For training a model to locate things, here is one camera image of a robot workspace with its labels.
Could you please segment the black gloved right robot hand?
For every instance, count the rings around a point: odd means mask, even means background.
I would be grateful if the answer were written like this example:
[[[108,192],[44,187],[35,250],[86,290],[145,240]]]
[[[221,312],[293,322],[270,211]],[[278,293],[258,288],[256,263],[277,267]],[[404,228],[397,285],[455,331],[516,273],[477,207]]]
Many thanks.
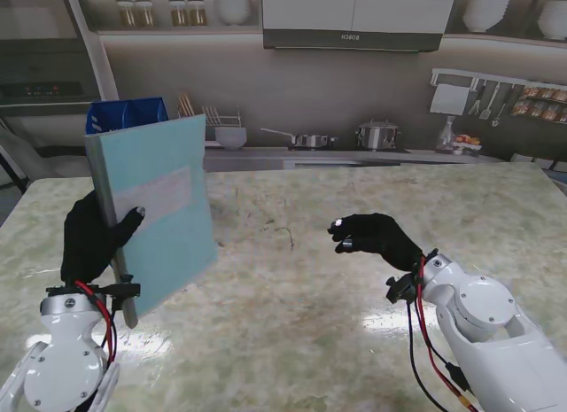
[[[336,253],[376,253],[392,267],[417,271],[423,251],[389,215],[351,214],[335,220],[328,228]]]

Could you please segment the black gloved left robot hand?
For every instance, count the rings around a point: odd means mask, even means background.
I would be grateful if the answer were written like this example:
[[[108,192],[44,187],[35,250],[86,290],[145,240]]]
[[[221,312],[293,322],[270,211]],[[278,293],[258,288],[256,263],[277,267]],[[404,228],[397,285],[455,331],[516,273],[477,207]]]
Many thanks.
[[[94,191],[76,201],[64,224],[61,281],[66,285],[75,281],[88,284],[99,278],[144,217],[145,209],[137,206],[119,223],[108,227]]]

